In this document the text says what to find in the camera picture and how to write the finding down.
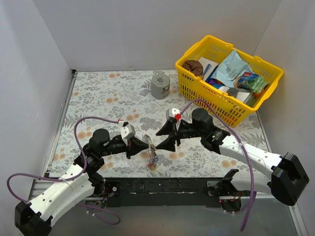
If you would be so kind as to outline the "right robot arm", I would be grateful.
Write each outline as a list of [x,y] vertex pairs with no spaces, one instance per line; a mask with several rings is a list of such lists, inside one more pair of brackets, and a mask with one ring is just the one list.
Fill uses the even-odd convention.
[[174,152],[182,139],[200,138],[201,144],[209,151],[234,158],[260,172],[251,179],[237,169],[230,170],[217,183],[207,185],[212,196],[232,196],[241,191],[266,193],[281,203],[293,206],[301,196],[310,179],[295,154],[274,154],[249,144],[241,144],[229,132],[218,128],[212,116],[203,108],[194,109],[192,122],[181,118],[179,110],[171,108],[166,112],[166,123],[156,133],[167,139],[157,145],[157,149]]

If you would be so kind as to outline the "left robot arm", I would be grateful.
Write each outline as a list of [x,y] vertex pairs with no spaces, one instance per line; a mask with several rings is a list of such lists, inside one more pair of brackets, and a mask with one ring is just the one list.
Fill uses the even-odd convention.
[[106,129],[96,130],[74,163],[56,182],[28,203],[15,207],[15,226],[25,236],[47,236],[52,226],[71,208],[89,196],[105,192],[104,178],[98,170],[103,157],[125,153],[127,158],[148,148],[133,131],[121,128],[120,135],[110,138]]

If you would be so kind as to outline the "silver keyring with keys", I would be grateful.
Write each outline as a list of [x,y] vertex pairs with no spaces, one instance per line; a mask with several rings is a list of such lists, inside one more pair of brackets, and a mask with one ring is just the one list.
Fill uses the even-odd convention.
[[151,170],[151,171],[155,171],[156,168],[157,168],[157,162],[158,162],[158,155],[156,154],[156,150],[151,150],[149,148],[149,145],[150,144],[153,144],[152,143],[152,140],[151,140],[151,137],[147,134],[145,134],[143,136],[143,141],[145,143],[148,144],[148,155],[149,155],[149,163],[148,163],[148,168]]

